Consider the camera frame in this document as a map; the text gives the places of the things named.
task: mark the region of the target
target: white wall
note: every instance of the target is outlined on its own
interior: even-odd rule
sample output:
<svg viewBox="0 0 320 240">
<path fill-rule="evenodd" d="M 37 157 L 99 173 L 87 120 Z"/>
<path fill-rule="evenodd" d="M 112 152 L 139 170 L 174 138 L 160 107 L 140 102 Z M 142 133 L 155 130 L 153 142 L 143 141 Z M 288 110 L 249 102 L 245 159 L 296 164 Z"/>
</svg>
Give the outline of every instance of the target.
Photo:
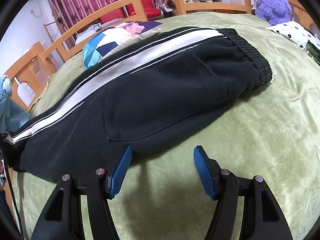
<svg viewBox="0 0 320 240">
<path fill-rule="evenodd" d="M 36 15 L 41 15 L 40 8 L 43 15 L 37 18 L 31 13 L 31 10 Z M 4 74 L 37 41 L 40 41 L 45 49 L 50 46 L 52 43 L 43 24 L 54 21 L 48 0 L 27 2 L 0 41 L 0 74 Z M 61 35 L 56 24 L 48 26 L 48 29 L 53 40 Z M 58 53 L 53 52 L 52 54 L 57 62 L 56 67 L 60 67 L 63 64 L 62 59 Z"/>
</svg>

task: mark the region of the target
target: white side stripe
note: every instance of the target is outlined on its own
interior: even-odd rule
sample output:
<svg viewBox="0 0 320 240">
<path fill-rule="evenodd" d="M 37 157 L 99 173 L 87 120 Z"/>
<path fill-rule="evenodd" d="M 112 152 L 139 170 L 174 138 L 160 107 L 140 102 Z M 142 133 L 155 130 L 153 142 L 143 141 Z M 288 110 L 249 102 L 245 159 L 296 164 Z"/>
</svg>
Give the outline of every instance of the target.
<svg viewBox="0 0 320 240">
<path fill-rule="evenodd" d="M 81 87 L 78 85 L 77 87 L 79 88 L 74 91 L 74 93 L 67 100 L 65 100 L 53 114 L 34 123 L 15 137 L 10 136 L 9 134 L 5 140 L 10 144 L 14 144 L 19 140 L 29 138 L 41 130 L 50 127 L 64 119 L 71 113 L 71 111 L 73 112 L 75 110 L 75 107 L 78 107 L 80 102 L 101 88 L 103 85 L 109 83 L 111 80 L 136 68 L 139 68 L 139 66 L 145 65 L 152 60 L 163 57 L 170 52 L 215 36 L 223 35 L 213 29 L 195 30 L 193 32 L 189 32 L 165 41 L 161 44 L 154 45 L 138 54 L 126 58 L 97 74 L 95 77 L 84 83 Z"/>
<path fill-rule="evenodd" d="M 177 55 L 178 53 L 183 52 L 183 51 L 185 51 L 185 50 L 187 50 L 187 49 L 192 49 L 192 48 L 200 45 L 201 43 L 198 43 L 198 44 L 196 44 L 196 45 L 193 45 L 193 46 L 190 46 L 190 47 L 181 49 L 181 50 L 179 50 L 179 51 L 176 51 L 175 53 L 170 54 L 170 55 L 168 55 L 168 56 L 166 56 L 166 57 L 163 57 L 163 58 L 161 58 L 161 59 L 159 59 L 159 60 L 157 60 L 157 61 L 155 61 L 155 62 L 153 62 L 153 63 L 151 63 L 151 64 L 149 64 L 149 65 L 146 65 L 146 66 L 144 66 L 144 67 L 138 68 L 137 70 L 130 72 L 128 75 L 133 74 L 133 73 L 136 73 L 136 72 L 138 72 L 138 71 L 140 71 L 140 70 L 142 70 L 142 69 L 145 69 L 145 68 L 147 68 L 147 67 L 150 67 L 150 66 L 152 66 L 152 65 L 154 65 L 154 64 L 156 64 L 156 63 L 158 63 L 158 62 L 160 62 L 160 61 L 163 61 L 163 60 L 165 60 L 165 59 L 167 59 L 167 58 L 169 58 L 169 57 L 172 57 L 172 56 L 174 56 L 174 55 Z"/>
<path fill-rule="evenodd" d="M 92 76 L 96 75 L 96 74 L 97 74 L 98 72 L 100 72 L 102 69 L 104 69 L 104 68 L 106 68 L 107 66 L 109 66 L 109 65 L 111 65 L 111 64 L 113 64 L 113 63 L 115 63 L 115 62 L 117 62 L 117 61 L 119 61 L 119 60 L 121 60 L 121 59 L 123 59 L 124 57 L 127 57 L 127 56 L 129 56 L 129 55 L 135 54 L 135 53 L 137 53 L 138 51 L 140 51 L 140 50 L 144 49 L 145 47 L 148 47 L 148 46 L 150 46 L 150 45 L 152 45 L 152 44 L 159 43 L 159 42 L 161 42 L 161 41 L 167 40 L 168 38 L 171 38 L 171 37 L 173 37 L 173 36 L 177 36 L 178 34 L 181 34 L 181 33 L 184 33 L 184 32 L 186 32 L 186 31 L 190 31 L 190 30 L 199 30 L 199 28 L 191 28 L 191 29 L 187 29 L 187 30 L 181 31 L 181 32 L 179 32 L 179 33 L 172 34 L 172 35 L 170 35 L 170 36 L 168 36 L 168 37 L 165 37 L 165 38 L 160 39 L 160 40 L 157 40 L 157 41 L 153 41 L 153 42 L 151 42 L 151 43 L 149 43 L 149 44 L 147 44 L 147 45 L 145 45 L 145 46 L 142 46 L 141 48 L 139 48 L 139 49 L 137 49 L 137 50 L 135 50 L 135 51 L 132 51 L 132 52 L 126 54 L 126 55 L 121 56 L 121 57 L 119 57 L 119 58 L 117 58 L 117 59 L 109 62 L 108 64 L 104 65 L 103 67 L 101 67 L 100 69 L 98 69 L 97 71 L 95 71 L 94 73 L 92 73 L 90 76 L 88 76 L 87 78 L 85 78 L 84 80 L 82 80 L 82 81 L 73 89 L 73 91 L 77 90 L 79 86 L 81 86 L 84 82 L 86 82 L 86 81 L 87 81 L 88 79 L 90 79 Z"/>
</svg>

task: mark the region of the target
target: green cloth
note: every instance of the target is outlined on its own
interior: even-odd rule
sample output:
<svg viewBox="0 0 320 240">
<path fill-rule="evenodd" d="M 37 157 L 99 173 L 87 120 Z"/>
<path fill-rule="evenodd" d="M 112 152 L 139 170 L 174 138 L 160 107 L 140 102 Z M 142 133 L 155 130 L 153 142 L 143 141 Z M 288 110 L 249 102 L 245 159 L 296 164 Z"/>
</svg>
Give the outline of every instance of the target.
<svg viewBox="0 0 320 240">
<path fill-rule="evenodd" d="M 306 44 L 307 54 L 320 66 L 320 51 L 312 43 Z"/>
<path fill-rule="evenodd" d="M 253 15 L 194 13 L 161 22 L 162 32 L 182 26 L 235 28 L 277 75 L 272 84 L 239 99 L 222 117 L 186 141 L 132 163 L 120 193 L 109 201 L 120 239 L 204 239 L 216 203 L 204 193 L 193 163 L 196 145 L 202 145 L 210 158 L 237 176 L 264 177 L 294 240 L 303 239 L 320 214 L 320 67 Z M 74 56 L 55 74 L 32 108 L 33 116 L 59 100 L 84 70 L 81 60 L 80 54 Z M 30 236 L 55 185 L 28 173 L 15 173 L 13 185 Z M 83 197 L 84 230 L 90 240 L 86 207 Z M 240 233 L 242 207 L 239 198 L 232 239 L 238 239 Z"/>
</svg>

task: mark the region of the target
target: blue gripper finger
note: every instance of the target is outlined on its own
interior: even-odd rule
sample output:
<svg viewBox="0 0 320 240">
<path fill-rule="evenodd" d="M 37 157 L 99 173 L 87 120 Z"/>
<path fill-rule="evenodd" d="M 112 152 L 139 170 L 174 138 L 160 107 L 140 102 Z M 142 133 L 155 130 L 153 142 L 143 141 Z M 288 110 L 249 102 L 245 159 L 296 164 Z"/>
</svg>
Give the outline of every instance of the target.
<svg viewBox="0 0 320 240">
<path fill-rule="evenodd" d="M 111 178 L 111 189 L 109 192 L 111 198 L 114 198 L 120 192 L 124 177 L 130 166 L 131 158 L 131 147 L 128 146 L 122 156 L 121 161 L 119 162 L 118 167 L 116 168 L 115 173 L 112 175 Z"/>
<path fill-rule="evenodd" d="M 205 162 L 204 157 L 201 151 L 199 150 L 198 146 L 193 150 L 193 160 L 195 162 L 205 193 L 211 199 L 214 199 L 216 196 L 216 192 L 214 190 L 214 185 L 213 185 L 214 177 L 212 176 L 209 170 L 209 167 Z"/>
</svg>

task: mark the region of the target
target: black sweatpants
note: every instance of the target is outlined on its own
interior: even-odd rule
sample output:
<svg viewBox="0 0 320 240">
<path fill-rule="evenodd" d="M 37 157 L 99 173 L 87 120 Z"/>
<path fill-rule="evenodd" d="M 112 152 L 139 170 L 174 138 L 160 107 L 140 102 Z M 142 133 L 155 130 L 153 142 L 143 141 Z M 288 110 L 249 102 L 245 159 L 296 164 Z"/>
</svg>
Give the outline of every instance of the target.
<svg viewBox="0 0 320 240">
<path fill-rule="evenodd" d="M 162 33 L 88 69 L 54 107 L 6 133 L 9 165 L 57 181 L 103 168 L 123 145 L 150 154 L 205 128 L 272 77 L 235 30 L 218 31 Z"/>
</svg>

